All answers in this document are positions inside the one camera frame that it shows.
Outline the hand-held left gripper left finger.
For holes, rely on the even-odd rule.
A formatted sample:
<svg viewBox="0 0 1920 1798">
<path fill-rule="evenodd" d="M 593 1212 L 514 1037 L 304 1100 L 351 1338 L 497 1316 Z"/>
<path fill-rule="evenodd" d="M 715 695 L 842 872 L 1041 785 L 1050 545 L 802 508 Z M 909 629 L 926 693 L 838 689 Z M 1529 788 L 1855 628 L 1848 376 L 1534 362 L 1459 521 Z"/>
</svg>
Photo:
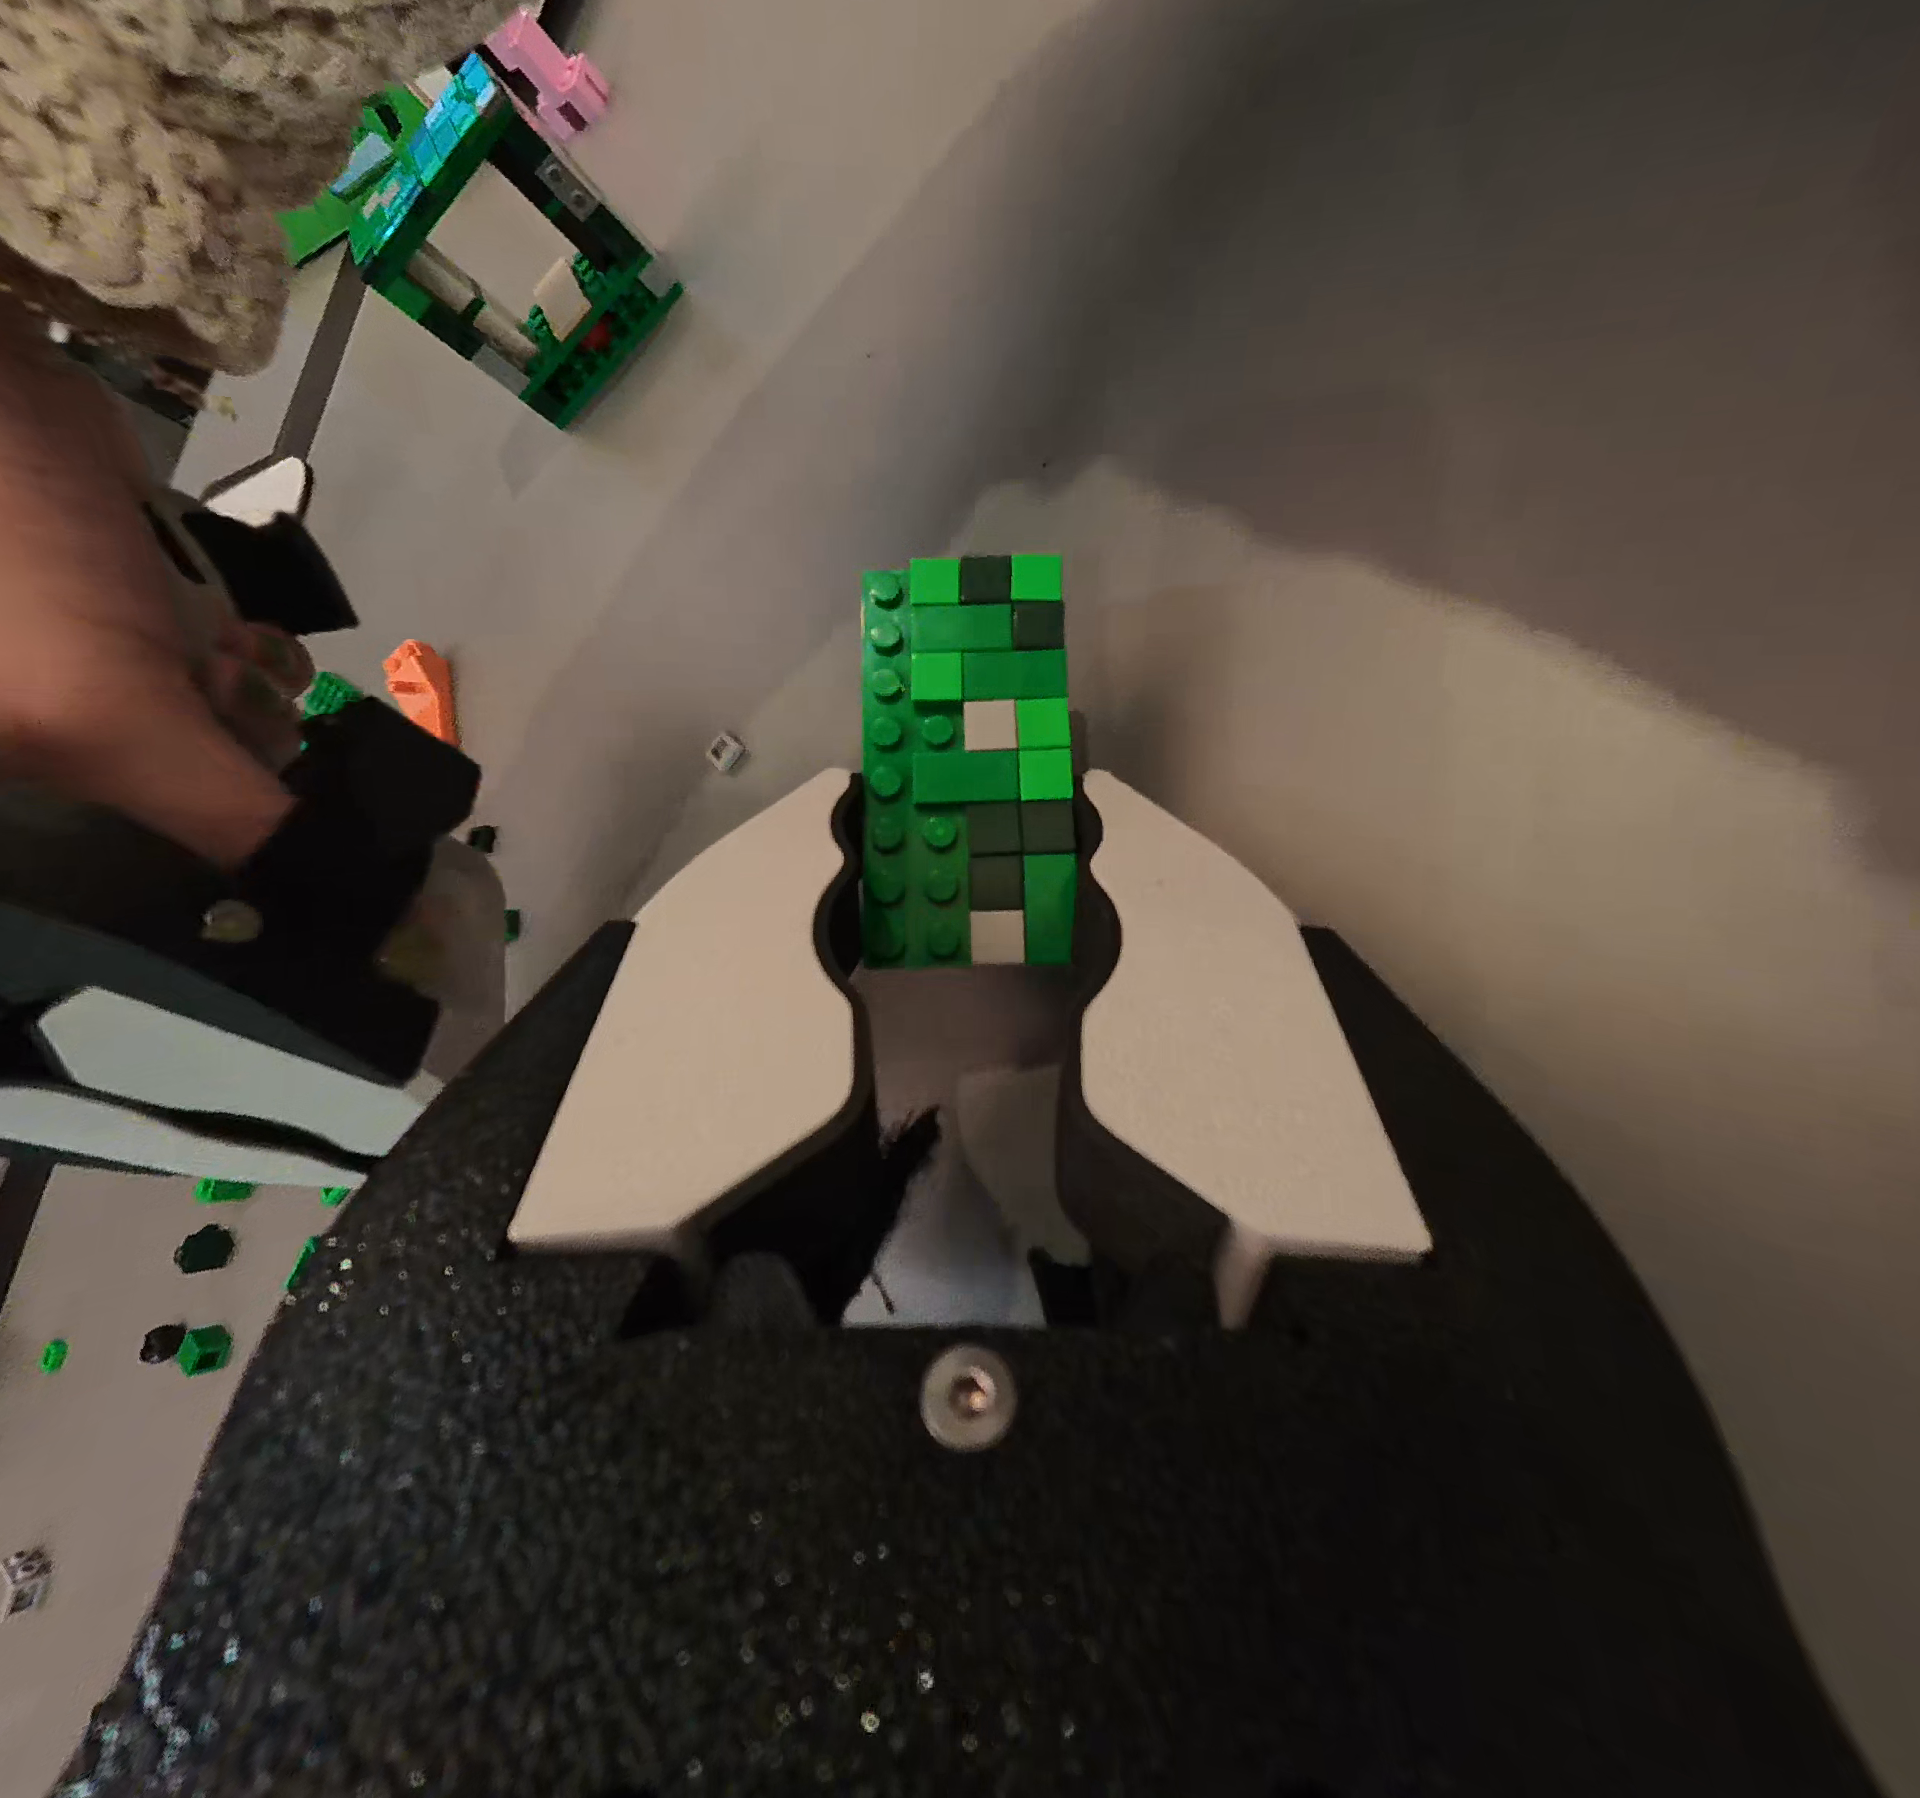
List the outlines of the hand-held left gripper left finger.
<svg viewBox="0 0 1920 1798">
<path fill-rule="evenodd" d="M 508 1238 L 673 1250 L 855 1100 L 852 997 L 814 935 L 845 853 L 830 767 L 633 916 Z"/>
</svg>

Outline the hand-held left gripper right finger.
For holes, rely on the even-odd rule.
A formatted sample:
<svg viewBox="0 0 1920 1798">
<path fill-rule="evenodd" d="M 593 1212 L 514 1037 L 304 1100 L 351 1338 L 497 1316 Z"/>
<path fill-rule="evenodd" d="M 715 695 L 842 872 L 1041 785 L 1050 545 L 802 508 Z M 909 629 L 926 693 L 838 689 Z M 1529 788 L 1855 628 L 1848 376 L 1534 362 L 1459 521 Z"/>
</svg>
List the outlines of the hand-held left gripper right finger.
<svg viewBox="0 0 1920 1798">
<path fill-rule="evenodd" d="M 1422 1265 L 1434 1237 L 1293 909 L 1112 771 L 1073 808 L 1054 1183 L 1116 1322 L 1243 1330 L 1285 1265 Z"/>
</svg>

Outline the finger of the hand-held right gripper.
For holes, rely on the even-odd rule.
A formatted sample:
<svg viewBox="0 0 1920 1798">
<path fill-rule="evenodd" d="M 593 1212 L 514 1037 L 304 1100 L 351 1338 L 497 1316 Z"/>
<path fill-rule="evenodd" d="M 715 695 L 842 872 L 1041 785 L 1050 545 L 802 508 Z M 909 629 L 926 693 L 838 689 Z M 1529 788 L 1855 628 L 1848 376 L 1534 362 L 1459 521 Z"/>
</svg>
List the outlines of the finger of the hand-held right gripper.
<svg viewBox="0 0 1920 1798">
<path fill-rule="evenodd" d="M 366 1157 L 390 1151 L 437 1091 L 367 1080 L 99 987 L 49 1006 L 35 1034 L 87 1091 L 272 1125 Z"/>
<path fill-rule="evenodd" d="M 253 1187 L 353 1187 L 373 1165 L 286 1129 L 207 1129 L 43 1084 L 2 1086 L 2 1138 L 7 1157 Z"/>
</svg>

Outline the green lego wall panel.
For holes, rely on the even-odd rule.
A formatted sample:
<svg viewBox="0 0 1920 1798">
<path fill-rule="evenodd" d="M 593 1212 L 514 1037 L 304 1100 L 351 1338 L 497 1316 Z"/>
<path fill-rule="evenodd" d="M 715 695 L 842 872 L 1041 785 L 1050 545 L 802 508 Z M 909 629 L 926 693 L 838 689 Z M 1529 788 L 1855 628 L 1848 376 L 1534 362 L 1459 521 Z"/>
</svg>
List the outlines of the green lego wall panel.
<svg viewBox="0 0 1920 1798">
<path fill-rule="evenodd" d="M 1068 964 L 1081 759 L 1062 554 L 868 570 L 859 625 L 866 966 Z"/>
</svg>

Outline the person's right forearm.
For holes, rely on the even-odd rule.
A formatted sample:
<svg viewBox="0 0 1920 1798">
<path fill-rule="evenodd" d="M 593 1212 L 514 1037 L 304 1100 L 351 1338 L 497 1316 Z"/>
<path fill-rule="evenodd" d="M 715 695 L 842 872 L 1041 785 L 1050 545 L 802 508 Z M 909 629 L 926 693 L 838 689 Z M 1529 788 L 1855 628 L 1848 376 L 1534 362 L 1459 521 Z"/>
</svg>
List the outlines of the person's right forearm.
<svg viewBox="0 0 1920 1798">
<path fill-rule="evenodd" d="M 5 291 L 108 343 L 262 369 L 278 218 L 361 105 L 533 0 L 2 0 Z"/>
</svg>

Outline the orange lego piece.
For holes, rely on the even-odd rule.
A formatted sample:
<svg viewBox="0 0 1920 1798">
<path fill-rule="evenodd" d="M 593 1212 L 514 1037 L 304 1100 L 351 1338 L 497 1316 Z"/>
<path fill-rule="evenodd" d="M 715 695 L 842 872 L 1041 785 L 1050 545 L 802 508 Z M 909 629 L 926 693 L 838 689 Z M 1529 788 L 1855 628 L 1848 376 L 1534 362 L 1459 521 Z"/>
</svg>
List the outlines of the orange lego piece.
<svg viewBox="0 0 1920 1798">
<path fill-rule="evenodd" d="M 390 703 L 416 729 L 462 745 L 450 667 L 435 645 L 403 640 L 383 659 L 383 675 Z"/>
</svg>

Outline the green lego house build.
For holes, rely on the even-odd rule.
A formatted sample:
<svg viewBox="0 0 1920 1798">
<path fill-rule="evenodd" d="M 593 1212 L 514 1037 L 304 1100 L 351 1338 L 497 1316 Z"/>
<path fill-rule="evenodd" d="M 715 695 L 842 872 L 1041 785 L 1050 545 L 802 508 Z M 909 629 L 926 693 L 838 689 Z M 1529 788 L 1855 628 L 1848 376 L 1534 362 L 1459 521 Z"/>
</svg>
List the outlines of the green lego house build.
<svg viewBox="0 0 1920 1798">
<path fill-rule="evenodd" d="M 345 248 L 347 273 L 570 430 L 683 286 L 588 176 L 586 134 L 554 147 L 479 47 L 378 91 L 342 165 L 281 216 L 283 240 L 296 267 Z"/>
</svg>

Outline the pink lego pig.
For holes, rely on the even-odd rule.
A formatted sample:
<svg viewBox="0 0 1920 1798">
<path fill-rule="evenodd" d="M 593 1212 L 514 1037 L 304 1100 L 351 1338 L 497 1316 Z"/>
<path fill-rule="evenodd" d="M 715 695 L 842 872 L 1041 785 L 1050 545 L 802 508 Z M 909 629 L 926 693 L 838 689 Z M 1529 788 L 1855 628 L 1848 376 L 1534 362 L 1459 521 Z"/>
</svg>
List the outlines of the pink lego pig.
<svg viewBox="0 0 1920 1798">
<path fill-rule="evenodd" d="M 585 51 L 566 51 L 522 6 L 479 47 L 526 120 L 554 147 L 586 134 L 610 105 L 610 86 Z"/>
</svg>

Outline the person's right hand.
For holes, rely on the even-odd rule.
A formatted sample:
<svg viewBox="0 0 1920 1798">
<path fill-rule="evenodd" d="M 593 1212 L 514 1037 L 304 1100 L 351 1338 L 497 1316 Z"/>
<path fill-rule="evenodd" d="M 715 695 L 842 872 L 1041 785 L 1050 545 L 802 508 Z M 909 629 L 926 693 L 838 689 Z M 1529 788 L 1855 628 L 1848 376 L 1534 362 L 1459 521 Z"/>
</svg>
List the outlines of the person's right hand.
<svg viewBox="0 0 1920 1798">
<path fill-rule="evenodd" d="M 232 870 L 294 810 L 314 663 L 178 577 L 151 493 L 123 402 L 5 298 L 5 782 Z"/>
</svg>

